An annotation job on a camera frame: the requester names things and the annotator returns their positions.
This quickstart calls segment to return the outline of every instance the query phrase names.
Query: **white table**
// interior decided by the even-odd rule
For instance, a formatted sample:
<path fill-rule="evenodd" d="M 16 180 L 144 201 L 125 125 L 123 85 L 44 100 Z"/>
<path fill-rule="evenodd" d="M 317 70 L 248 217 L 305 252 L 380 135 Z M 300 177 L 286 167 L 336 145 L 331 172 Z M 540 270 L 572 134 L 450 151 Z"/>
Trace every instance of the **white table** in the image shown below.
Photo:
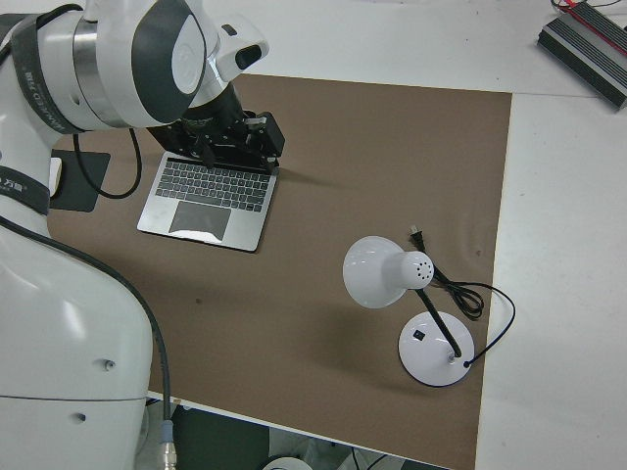
<path fill-rule="evenodd" d="M 535 45 L 549 0 L 205 1 L 264 32 L 253 73 L 514 93 L 476 468 L 626 468 L 627 115 Z"/>

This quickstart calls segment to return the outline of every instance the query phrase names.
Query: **silver laptop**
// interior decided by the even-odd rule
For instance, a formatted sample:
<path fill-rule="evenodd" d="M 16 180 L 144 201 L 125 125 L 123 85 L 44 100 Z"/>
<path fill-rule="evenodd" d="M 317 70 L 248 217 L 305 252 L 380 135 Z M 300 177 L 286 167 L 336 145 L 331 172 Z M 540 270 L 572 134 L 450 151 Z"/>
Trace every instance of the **silver laptop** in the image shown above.
<path fill-rule="evenodd" d="M 253 252 L 276 184 L 272 174 L 165 152 L 139 218 L 142 232 Z"/>

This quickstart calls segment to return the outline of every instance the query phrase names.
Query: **brown surface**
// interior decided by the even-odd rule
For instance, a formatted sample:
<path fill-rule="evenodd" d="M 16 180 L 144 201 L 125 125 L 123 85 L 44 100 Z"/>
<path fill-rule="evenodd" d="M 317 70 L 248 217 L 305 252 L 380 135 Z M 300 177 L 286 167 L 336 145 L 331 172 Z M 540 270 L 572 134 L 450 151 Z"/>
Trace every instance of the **brown surface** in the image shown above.
<path fill-rule="evenodd" d="M 490 282 L 510 95 L 264 76 L 236 84 L 244 105 L 272 111 L 287 138 L 255 254 L 136 230 L 161 155 L 146 132 L 138 193 L 101 198 L 93 213 L 55 211 L 51 232 L 144 294 L 165 332 L 177 397 L 472 468 L 482 361 L 449 388 L 413 381 L 397 344 L 405 323 L 424 311 L 419 299 L 359 307 L 344 289 L 342 260 L 365 235 L 410 249 L 408 227 L 416 224 L 450 277 Z M 107 189 L 132 182 L 123 131 L 82 141 L 84 150 L 111 152 Z M 462 318 L 441 292 L 430 293 L 439 309 Z M 463 319 L 477 350 L 487 319 Z M 151 388 L 160 390 L 153 365 Z"/>

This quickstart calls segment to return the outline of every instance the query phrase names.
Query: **lamp head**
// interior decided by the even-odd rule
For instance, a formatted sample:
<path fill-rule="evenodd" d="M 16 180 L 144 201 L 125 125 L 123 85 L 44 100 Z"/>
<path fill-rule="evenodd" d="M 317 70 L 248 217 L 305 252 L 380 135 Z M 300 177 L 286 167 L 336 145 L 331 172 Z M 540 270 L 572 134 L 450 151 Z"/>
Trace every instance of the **lamp head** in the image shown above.
<path fill-rule="evenodd" d="M 344 284 L 368 308 L 383 308 L 407 289 L 424 289 L 433 279 L 433 262 L 422 252 L 405 252 L 382 237 L 358 240 L 344 258 Z"/>

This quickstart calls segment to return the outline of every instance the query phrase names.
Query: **lamp base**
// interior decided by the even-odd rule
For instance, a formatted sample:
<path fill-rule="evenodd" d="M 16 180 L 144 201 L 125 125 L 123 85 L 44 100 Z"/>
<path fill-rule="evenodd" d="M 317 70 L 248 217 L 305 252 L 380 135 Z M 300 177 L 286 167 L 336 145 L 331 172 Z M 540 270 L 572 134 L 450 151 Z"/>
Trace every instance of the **lamp base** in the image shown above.
<path fill-rule="evenodd" d="M 432 387 L 446 387 L 461 380 L 470 370 L 463 363 L 474 357 L 474 342 L 465 325 L 448 313 L 439 313 L 458 342 L 461 357 L 455 357 L 453 348 L 427 311 L 412 318 L 399 338 L 403 367 L 418 382 Z"/>
<path fill-rule="evenodd" d="M 262 470 L 312 470 L 312 467 L 298 458 L 280 457 L 272 460 Z"/>

